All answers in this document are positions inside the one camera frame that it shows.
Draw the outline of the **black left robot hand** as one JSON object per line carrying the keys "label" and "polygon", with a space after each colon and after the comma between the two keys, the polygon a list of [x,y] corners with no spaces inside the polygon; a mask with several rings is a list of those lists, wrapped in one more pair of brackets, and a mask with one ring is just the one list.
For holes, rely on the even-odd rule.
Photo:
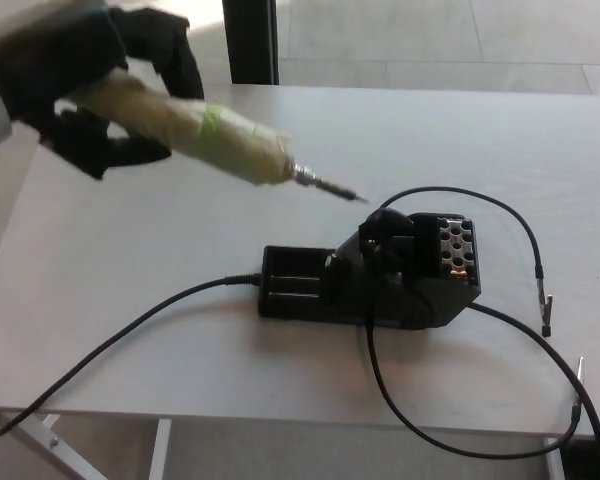
{"label": "black left robot hand", "polygon": [[149,62],[168,93],[201,100],[202,80],[187,39],[186,18],[150,7],[124,10],[103,1],[52,1],[0,23],[0,144],[21,122],[42,146],[100,180],[110,168],[170,157],[142,136],[112,138],[108,120],[86,110],[56,112],[58,100],[126,69]]}

